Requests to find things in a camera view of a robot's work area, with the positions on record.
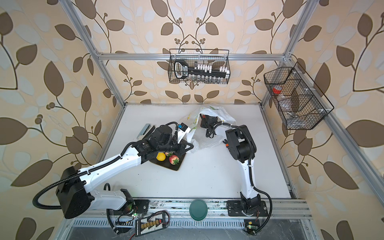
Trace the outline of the white plastic bag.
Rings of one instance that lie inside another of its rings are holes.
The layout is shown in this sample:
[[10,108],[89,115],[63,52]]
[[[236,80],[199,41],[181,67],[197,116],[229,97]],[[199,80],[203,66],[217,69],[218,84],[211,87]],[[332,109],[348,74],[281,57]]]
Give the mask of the white plastic bag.
[[217,117],[218,122],[224,122],[230,125],[237,124],[235,118],[222,106],[203,105],[193,111],[189,111],[180,121],[191,129],[185,136],[187,142],[194,146],[194,148],[190,150],[190,153],[218,146],[226,139],[225,131],[229,128],[225,125],[219,126],[213,134],[207,137],[206,134],[210,133],[211,130],[201,127],[202,118],[200,115]]

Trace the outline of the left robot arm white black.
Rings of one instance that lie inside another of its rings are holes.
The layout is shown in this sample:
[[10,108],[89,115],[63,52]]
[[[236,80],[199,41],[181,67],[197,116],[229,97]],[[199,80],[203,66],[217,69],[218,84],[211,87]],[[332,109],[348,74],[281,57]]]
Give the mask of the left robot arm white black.
[[128,143],[122,152],[90,167],[64,170],[59,181],[45,187],[33,198],[33,206],[43,210],[62,210],[66,219],[73,219],[88,210],[127,210],[134,203],[128,190],[99,191],[97,187],[110,178],[147,161],[158,153],[175,153],[182,157],[193,149],[184,140],[191,129],[184,123],[161,125],[137,142]]

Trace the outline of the red fake strawberry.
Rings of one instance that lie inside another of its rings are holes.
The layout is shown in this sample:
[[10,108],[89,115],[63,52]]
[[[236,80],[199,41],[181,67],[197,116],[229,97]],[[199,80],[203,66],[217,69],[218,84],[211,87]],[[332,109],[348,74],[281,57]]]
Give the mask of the red fake strawberry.
[[172,155],[169,157],[169,162],[172,164],[172,165],[178,165],[180,163],[180,158],[176,155]]

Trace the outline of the yellow fake pear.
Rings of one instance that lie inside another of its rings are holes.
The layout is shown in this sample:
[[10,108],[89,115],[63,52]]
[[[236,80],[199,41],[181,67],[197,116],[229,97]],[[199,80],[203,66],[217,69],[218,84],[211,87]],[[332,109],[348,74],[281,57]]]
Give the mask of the yellow fake pear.
[[166,157],[167,157],[167,156],[165,155],[165,153],[158,153],[156,159],[157,159],[159,162],[163,162],[163,161],[166,160]]

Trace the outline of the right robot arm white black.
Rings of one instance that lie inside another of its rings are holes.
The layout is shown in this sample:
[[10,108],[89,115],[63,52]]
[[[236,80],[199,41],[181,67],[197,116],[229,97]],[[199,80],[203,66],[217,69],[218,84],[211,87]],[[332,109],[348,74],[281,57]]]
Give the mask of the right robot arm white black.
[[241,216],[263,216],[268,219],[272,215],[273,203],[270,195],[256,187],[254,177],[256,144],[247,126],[235,126],[219,121],[218,117],[200,114],[201,128],[206,129],[206,137],[213,138],[219,135],[219,128],[226,127],[223,143],[231,156],[237,161],[241,170],[240,200],[237,205],[227,204],[228,209],[233,209]]

